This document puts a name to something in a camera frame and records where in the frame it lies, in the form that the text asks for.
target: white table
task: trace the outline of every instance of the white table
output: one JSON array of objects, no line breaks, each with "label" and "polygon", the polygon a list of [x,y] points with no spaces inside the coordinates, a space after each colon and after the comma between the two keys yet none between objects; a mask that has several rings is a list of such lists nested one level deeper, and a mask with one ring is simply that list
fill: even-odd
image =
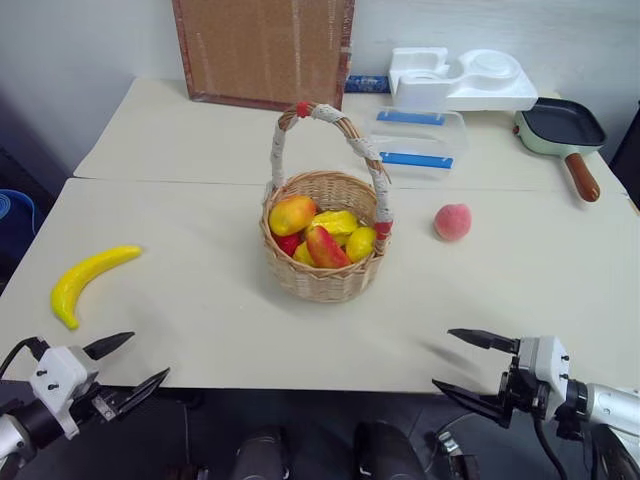
[{"label": "white table", "polygon": [[[368,109],[388,95],[345,95],[343,110],[364,127]],[[270,179],[269,151],[278,112],[195,103],[184,82],[136,79],[75,176],[115,180],[264,185]],[[464,115],[469,151],[442,179],[430,169],[394,175],[394,188],[472,188],[516,191],[575,191],[562,160],[529,152],[515,137],[513,115]],[[369,180],[366,168],[340,133],[306,119],[287,136],[289,174],[340,170]],[[586,162],[603,194],[624,187],[599,154]]]},{"label": "white table", "polygon": [[[639,221],[622,195],[593,205],[569,192],[397,190],[393,242],[355,300],[315,304],[267,270],[260,186],[69,180],[0,297],[0,351],[34,334],[86,344],[136,337],[105,359],[108,384],[171,366],[167,386],[434,391],[432,378],[495,391],[509,357],[462,343],[455,327],[558,335],[572,376],[640,386]],[[434,237],[445,203],[466,202],[472,231]],[[58,277],[88,255],[143,245],[94,280],[69,332],[50,311]],[[26,353],[8,372],[32,373]]]}]

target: fruit basket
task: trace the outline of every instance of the fruit basket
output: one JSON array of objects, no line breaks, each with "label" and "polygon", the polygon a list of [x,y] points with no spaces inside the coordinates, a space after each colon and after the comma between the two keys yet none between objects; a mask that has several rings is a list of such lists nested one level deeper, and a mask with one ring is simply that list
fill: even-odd
[{"label": "fruit basket", "polygon": [[[334,171],[302,173],[285,181],[282,166],[284,138],[299,118],[332,123],[344,134],[354,152],[363,157],[373,180],[367,183]],[[260,221],[269,267],[282,288],[299,297],[317,302],[343,302],[361,293],[375,278],[391,235],[393,215],[388,205],[388,177],[377,150],[344,116],[330,105],[300,102],[278,119],[271,150],[272,182],[269,184]],[[281,200],[306,195],[318,210],[348,210],[360,224],[376,232],[373,252],[342,268],[316,268],[298,262],[276,244],[269,227],[269,214]]]}]

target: robotic arm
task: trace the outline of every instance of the robotic arm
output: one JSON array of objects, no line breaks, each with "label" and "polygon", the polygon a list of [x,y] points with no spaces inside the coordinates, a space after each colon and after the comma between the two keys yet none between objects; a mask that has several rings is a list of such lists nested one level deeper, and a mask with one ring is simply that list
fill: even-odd
[{"label": "robotic arm", "polygon": [[50,347],[31,337],[18,343],[0,366],[0,379],[20,351],[27,347],[38,366],[29,379],[36,399],[24,405],[12,400],[0,406],[0,480],[14,478],[19,470],[58,437],[72,439],[94,418],[122,419],[144,402],[164,381],[163,370],[125,392],[100,385],[98,360],[134,335],[119,333],[84,348]]},{"label": "robotic arm", "polygon": [[566,474],[544,438],[542,422],[555,418],[556,434],[576,441],[584,441],[583,424],[606,425],[611,430],[593,430],[597,459],[605,466],[609,478],[640,479],[640,396],[637,392],[569,378],[570,358],[557,337],[509,339],[467,329],[453,329],[448,333],[477,347],[495,348],[513,357],[509,370],[502,374],[497,395],[478,395],[433,380],[443,393],[504,428],[509,427],[514,408],[530,413],[538,439],[563,479]]}]

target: frying pan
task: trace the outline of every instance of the frying pan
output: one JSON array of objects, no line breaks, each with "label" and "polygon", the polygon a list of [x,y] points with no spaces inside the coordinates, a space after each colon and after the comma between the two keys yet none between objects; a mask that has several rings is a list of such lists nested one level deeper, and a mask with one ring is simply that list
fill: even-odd
[{"label": "frying pan", "polygon": [[527,112],[517,112],[513,133],[531,151],[564,158],[578,193],[587,202],[600,197],[600,187],[582,155],[595,152],[607,136],[588,108],[569,100],[539,98]]}]

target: banana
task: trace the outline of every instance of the banana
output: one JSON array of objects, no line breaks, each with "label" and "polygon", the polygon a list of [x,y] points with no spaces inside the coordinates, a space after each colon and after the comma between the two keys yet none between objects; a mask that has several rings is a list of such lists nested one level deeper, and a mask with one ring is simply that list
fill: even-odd
[{"label": "banana", "polygon": [[68,270],[51,290],[51,308],[69,330],[78,328],[76,303],[82,289],[101,273],[136,258],[142,248],[122,245],[84,259]]}]

